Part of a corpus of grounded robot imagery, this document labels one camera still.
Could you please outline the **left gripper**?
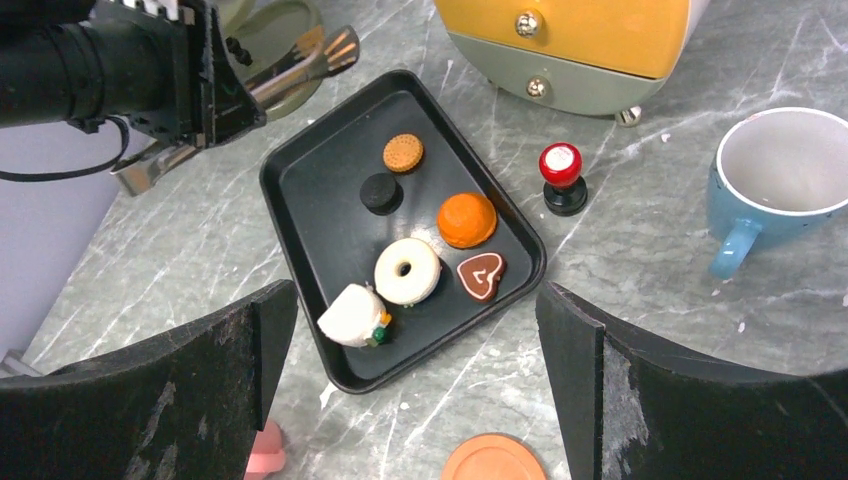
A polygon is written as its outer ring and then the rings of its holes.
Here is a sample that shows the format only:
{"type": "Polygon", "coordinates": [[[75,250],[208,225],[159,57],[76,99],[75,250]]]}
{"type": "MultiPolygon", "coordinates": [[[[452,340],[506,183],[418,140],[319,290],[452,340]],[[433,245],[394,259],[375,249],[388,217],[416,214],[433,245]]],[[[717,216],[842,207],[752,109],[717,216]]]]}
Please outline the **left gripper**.
{"type": "Polygon", "coordinates": [[[2,127],[68,122],[91,133],[121,116],[165,143],[215,147],[263,126],[217,7],[179,6],[169,21],[121,1],[2,2],[2,127]]]}

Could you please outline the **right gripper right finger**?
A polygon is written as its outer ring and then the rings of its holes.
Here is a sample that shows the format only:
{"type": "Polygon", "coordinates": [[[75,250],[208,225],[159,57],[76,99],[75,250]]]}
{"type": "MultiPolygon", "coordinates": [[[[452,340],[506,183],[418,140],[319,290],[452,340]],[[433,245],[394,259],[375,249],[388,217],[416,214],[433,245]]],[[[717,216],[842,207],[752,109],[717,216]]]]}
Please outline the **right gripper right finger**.
{"type": "Polygon", "coordinates": [[[548,283],[536,319],[575,479],[843,479],[847,373],[724,361],[548,283]]]}

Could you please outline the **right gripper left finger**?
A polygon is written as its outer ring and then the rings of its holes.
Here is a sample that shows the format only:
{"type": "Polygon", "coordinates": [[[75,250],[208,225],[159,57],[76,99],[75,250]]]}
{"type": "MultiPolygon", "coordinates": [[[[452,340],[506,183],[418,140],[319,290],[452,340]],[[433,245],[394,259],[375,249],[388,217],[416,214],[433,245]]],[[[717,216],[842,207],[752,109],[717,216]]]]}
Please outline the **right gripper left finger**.
{"type": "Polygon", "coordinates": [[[2,477],[242,478],[297,312],[280,280],[127,347],[3,379],[2,477]]]}

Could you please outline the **metal food tongs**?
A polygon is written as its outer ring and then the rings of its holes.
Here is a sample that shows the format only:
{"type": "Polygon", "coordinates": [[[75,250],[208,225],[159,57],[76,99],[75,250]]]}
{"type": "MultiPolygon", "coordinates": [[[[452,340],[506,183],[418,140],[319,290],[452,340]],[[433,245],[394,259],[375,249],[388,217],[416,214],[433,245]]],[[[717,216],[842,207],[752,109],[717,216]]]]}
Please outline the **metal food tongs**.
{"type": "MultiPolygon", "coordinates": [[[[316,26],[297,38],[291,50],[250,81],[248,89],[267,110],[301,85],[336,76],[351,68],[360,56],[360,39],[345,25],[326,34],[316,26]]],[[[201,152],[196,146],[166,146],[155,142],[140,153],[119,161],[110,174],[131,196],[149,191],[165,174],[201,152]]]]}

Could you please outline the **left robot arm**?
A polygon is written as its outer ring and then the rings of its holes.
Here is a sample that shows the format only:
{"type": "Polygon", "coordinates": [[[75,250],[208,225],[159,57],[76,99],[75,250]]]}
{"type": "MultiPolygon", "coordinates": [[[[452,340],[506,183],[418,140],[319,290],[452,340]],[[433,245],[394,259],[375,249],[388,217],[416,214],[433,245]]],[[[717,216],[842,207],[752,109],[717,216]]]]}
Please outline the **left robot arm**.
{"type": "Polygon", "coordinates": [[[223,145],[264,125],[208,1],[5,1],[1,124],[109,118],[167,145],[223,145]]]}

